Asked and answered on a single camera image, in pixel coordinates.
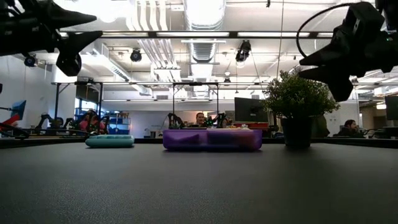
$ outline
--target green leaves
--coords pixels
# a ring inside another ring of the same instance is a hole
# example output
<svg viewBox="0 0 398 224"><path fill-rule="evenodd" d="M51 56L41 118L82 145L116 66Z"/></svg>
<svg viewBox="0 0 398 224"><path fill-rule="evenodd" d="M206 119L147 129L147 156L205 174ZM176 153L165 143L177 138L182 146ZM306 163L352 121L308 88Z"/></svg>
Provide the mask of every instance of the green leaves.
<svg viewBox="0 0 398 224"><path fill-rule="evenodd" d="M264 100L265 110L286 118L306 118L331 113L340 107L329 96L325 84L300 78L297 75L299 71L299 68L295 68L292 74L280 71L280 80L271 81L265 92L269 95Z"/></svg>

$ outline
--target computer monitor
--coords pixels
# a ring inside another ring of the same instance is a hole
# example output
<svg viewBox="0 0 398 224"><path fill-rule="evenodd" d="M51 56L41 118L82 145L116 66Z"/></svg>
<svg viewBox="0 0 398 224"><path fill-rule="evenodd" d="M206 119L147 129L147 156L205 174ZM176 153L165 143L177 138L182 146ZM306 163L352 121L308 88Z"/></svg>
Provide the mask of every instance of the computer monitor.
<svg viewBox="0 0 398 224"><path fill-rule="evenodd" d="M386 96L386 115L387 120L398 120L398 96Z"/></svg>
<svg viewBox="0 0 398 224"><path fill-rule="evenodd" d="M21 121L24 118L25 105L26 105L26 100L14 103L11 108L11 117L18 114L19 120Z"/></svg>
<svg viewBox="0 0 398 224"><path fill-rule="evenodd" d="M235 122L265 123L268 113L264 111L261 100L235 97Z"/></svg>

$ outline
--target purple plastic container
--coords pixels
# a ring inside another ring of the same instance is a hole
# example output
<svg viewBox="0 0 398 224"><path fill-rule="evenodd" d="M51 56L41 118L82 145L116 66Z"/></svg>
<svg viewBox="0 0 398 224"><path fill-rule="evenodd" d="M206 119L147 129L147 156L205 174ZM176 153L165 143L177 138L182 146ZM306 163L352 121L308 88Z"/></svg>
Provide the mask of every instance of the purple plastic container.
<svg viewBox="0 0 398 224"><path fill-rule="evenodd" d="M245 129L168 129L163 146L169 150L244 150L261 148L262 131Z"/></svg>

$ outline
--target dark gray table surface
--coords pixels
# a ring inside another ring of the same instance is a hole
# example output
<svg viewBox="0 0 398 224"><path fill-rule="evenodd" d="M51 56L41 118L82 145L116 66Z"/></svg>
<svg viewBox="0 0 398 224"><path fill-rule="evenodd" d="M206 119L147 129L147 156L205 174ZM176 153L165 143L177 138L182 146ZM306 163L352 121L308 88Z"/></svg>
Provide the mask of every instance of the dark gray table surface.
<svg viewBox="0 0 398 224"><path fill-rule="evenodd" d="M398 150L0 150L0 223L398 223Z"/></svg>

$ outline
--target teal plastic container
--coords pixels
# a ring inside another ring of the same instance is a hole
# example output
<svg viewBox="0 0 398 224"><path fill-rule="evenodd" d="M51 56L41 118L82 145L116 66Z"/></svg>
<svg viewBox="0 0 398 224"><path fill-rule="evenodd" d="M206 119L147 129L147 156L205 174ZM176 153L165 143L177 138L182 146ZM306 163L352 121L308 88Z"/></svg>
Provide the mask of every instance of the teal plastic container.
<svg viewBox="0 0 398 224"><path fill-rule="evenodd" d="M132 147L134 144L134 136L108 134L99 136L90 136L86 140L86 145L94 148L122 148Z"/></svg>

